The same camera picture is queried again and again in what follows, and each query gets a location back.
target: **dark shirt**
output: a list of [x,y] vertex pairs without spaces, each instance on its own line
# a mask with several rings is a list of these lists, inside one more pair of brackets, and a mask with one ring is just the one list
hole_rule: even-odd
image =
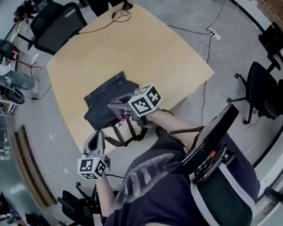
[[[260,183],[254,168],[233,140],[222,139],[236,157],[228,166],[244,191],[256,202]],[[105,226],[142,226],[161,223],[170,226],[208,225],[192,197],[188,175],[168,174],[163,166],[183,153],[181,145],[168,136],[140,155],[130,165]]]

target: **white cable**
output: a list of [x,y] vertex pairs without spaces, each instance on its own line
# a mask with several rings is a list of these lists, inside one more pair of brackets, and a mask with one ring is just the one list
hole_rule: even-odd
[[243,64],[240,62],[240,61],[238,61],[237,59],[234,59],[232,56],[229,56],[229,55],[217,55],[217,56],[215,56],[215,57],[210,57],[210,58],[217,58],[217,57],[230,57],[230,58],[232,58],[234,61],[237,61],[238,63],[240,63],[242,66],[243,66]]
[[250,156],[250,162],[252,161],[252,158],[251,158],[250,151],[249,151],[249,149],[248,149],[248,147],[247,147],[247,131],[248,131],[249,128],[251,128],[252,126],[257,125],[258,122],[259,122],[259,120],[260,120],[261,118],[262,118],[262,117],[259,117],[259,119],[257,120],[257,122],[256,122],[255,124],[252,124],[252,125],[250,125],[249,127],[247,127],[246,132],[245,132],[245,148],[246,148],[246,150],[247,150],[247,152],[248,152],[248,154],[249,154],[249,156]]
[[216,29],[215,25],[213,24],[184,24],[184,23],[178,23],[178,22],[164,22],[164,23],[171,23],[171,24],[182,24],[187,26],[203,26],[203,25],[211,25],[214,27],[214,30]]
[[214,36],[213,37],[211,37],[206,43],[203,43],[203,44],[201,44],[200,45],[200,49],[199,49],[199,55],[201,56],[201,47],[203,46],[203,45],[206,45],[206,44],[208,44],[209,42],[210,42],[210,40],[212,40],[214,38]]

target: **black pants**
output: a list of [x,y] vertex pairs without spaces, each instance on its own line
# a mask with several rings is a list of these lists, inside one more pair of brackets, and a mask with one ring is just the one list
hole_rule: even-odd
[[108,11],[108,3],[110,3],[111,6],[115,7],[116,5],[123,2],[123,0],[88,0],[88,2],[91,10],[95,13],[95,15],[100,16]]

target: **gray floor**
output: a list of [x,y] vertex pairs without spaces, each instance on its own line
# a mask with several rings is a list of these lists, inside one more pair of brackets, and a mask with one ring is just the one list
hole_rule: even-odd
[[[56,0],[62,4],[77,0]],[[224,0],[132,0],[153,13],[162,21],[173,21],[187,24],[211,23],[222,6]],[[90,8],[82,9],[86,20],[91,22],[95,15]],[[184,26],[198,32],[205,32],[206,26]],[[243,84],[234,78],[235,73],[241,73],[245,78],[253,61],[268,67],[267,52],[258,41],[260,31],[252,24],[252,21],[242,13],[229,0],[225,2],[224,9],[215,22],[216,32],[223,41],[212,40],[210,56],[217,55],[230,57],[211,58],[208,64],[215,71],[215,75],[208,81],[206,88],[206,102],[203,110],[203,124],[212,120],[227,105],[228,97],[238,98],[245,95]],[[209,40],[209,35],[199,35],[175,29],[187,43],[199,52],[200,45]],[[32,37],[27,27],[27,36]],[[26,42],[17,40],[17,45],[25,51]],[[208,44],[202,47],[201,55],[207,56]],[[34,69],[36,80],[39,81],[39,95],[42,95],[49,87],[50,81],[46,70],[46,63],[50,55],[36,50],[34,47],[26,52],[22,59],[26,61],[36,60],[42,69]],[[27,68],[19,66],[19,70],[29,73]],[[274,71],[273,76],[283,78],[283,69]],[[176,115],[182,119],[200,123],[201,108],[203,103],[203,86],[189,95],[174,109]],[[230,136],[236,142],[242,152],[253,163],[266,149],[283,124],[283,116],[275,121],[267,118],[260,119],[259,123],[248,131],[246,142],[246,129],[243,119],[248,115],[249,105],[245,102],[235,103],[240,111],[239,116],[229,130]],[[253,115],[252,124],[258,121],[258,116]],[[25,104],[19,106],[15,112],[16,128],[25,125],[30,144],[38,163],[40,171],[55,197],[61,196],[63,190],[79,196],[75,190],[75,182],[82,182],[83,188],[90,192],[93,183],[84,180],[76,172],[77,158],[80,153],[65,125],[52,89],[40,101],[27,99]],[[112,160],[112,173],[123,175],[131,161],[146,151],[156,138],[149,133],[141,142],[133,142],[127,148],[117,148],[109,157]],[[110,178],[111,184],[118,187],[121,181]],[[69,222],[61,212],[59,205],[52,207],[54,215]]]

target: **black office chair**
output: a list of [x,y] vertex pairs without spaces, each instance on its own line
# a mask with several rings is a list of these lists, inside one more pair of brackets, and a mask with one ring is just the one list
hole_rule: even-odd
[[283,80],[280,80],[277,85],[277,81],[270,74],[275,67],[278,70],[281,70],[281,67],[272,55],[268,54],[267,58],[272,62],[270,67],[266,70],[262,65],[254,62],[251,65],[247,82],[241,74],[235,74],[235,78],[240,78],[246,87],[246,97],[235,100],[228,98],[227,102],[242,100],[249,102],[249,118],[243,121],[245,125],[250,124],[254,108],[260,117],[266,116],[273,120],[283,114]]
[[78,5],[56,2],[46,5],[31,23],[36,49],[55,55],[69,39],[87,25]]
[[81,184],[76,183],[76,188],[84,198],[78,199],[68,191],[63,191],[62,198],[58,197],[58,202],[62,204],[62,212],[74,223],[69,226],[94,226],[93,214],[101,214],[100,204],[95,201],[94,196],[87,196],[80,188]]

